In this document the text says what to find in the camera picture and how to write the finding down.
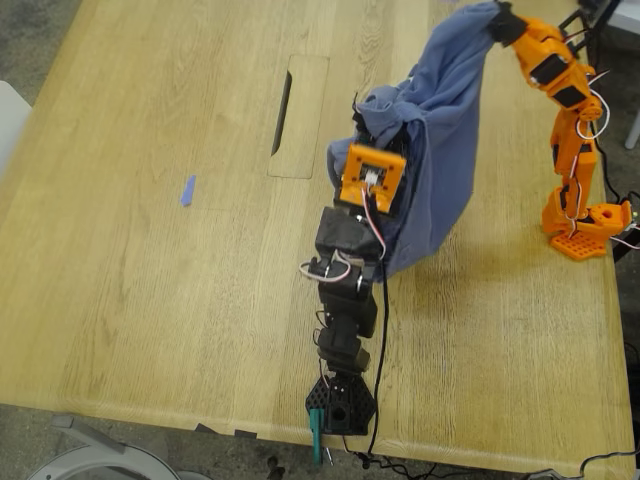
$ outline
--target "orange mounting plate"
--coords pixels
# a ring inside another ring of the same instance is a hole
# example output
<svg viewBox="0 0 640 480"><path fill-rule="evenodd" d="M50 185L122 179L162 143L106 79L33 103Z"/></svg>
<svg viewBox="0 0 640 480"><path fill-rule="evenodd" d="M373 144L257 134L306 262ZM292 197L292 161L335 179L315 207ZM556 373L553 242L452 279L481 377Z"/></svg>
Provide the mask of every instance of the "orange mounting plate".
<svg viewBox="0 0 640 480"><path fill-rule="evenodd" d="M347 162L342 174L340 200L362 206L362 189L367 188L367 172L378 175L378 182L370 189L376 196L378 210L389 213L404 172L406 160L400 155L367 147L358 143L349 145Z"/></svg>

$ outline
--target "blue towel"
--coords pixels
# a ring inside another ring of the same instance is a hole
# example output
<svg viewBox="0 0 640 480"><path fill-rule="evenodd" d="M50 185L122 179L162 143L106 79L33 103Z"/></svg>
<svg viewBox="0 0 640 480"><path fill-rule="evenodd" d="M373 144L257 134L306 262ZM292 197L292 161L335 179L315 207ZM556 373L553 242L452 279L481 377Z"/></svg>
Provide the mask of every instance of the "blue towel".
<svg viewBox="0 0 640 480"><path fill-rule="evenodd" d="M407 124L410 137L398 215L382 225L385 265L393 275L433 254L462 213L473 187L482 70L494 41L487 26L496 2L466 6L434 28L409 77L371 91L357 106L384 148ZM340 188L353 138L329 145L329 178Z"/></svg>

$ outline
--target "green clamp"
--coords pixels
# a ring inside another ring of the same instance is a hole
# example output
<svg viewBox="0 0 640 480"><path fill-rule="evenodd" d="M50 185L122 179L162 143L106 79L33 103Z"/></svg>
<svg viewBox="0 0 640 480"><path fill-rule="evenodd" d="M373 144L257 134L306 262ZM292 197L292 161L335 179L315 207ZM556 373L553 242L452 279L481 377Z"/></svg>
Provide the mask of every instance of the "green clamp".
<svg viewBox="0 0 640 480"><path fill-rule="evenodd" d="M312 408L309 411L309 423L313 435L313 464L322 465L322 427L324 426L324 409Z"/></svg>

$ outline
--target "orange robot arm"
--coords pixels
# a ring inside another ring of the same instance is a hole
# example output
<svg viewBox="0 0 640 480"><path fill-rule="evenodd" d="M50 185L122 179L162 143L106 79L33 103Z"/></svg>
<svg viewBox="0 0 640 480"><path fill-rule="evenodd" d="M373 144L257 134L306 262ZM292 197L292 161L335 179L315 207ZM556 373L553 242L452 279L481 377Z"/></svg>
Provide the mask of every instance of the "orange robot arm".
<svg viewBox="0 0 640 480"><path fill-rule="evenodd" d="M500 6L501 12L490 26L494 39L514 49L527 83L546 92L560 107L551 148L562 186L549 196L542 228L555 234L553 247L576 260L604 255L609 237L621 233L631 222L631 205L624 201L587 206L597 160L589 124L602 115L600 98L589 86L595 71L577 62L557 27L518 17L507 3Z"/></svg>

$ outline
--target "wooden tabletop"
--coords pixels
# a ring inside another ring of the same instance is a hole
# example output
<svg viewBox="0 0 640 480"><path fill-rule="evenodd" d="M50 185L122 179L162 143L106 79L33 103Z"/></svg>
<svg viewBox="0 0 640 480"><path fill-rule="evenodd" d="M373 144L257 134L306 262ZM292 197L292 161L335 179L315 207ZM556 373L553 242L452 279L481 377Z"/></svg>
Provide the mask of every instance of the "wooden tabletop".
<svg viewBox="0 0 640 480"><path fill-rule="evenodd" d="M515 11L558 23L573 3ZM460 5L85 0L0 184L0 402L310 444L319 301L297 265L332 199L327 143ZM376 452L577 475L632 447L611 258L573 262L540 230L555 113L496 46L473 198L390 281Z"/></svg>

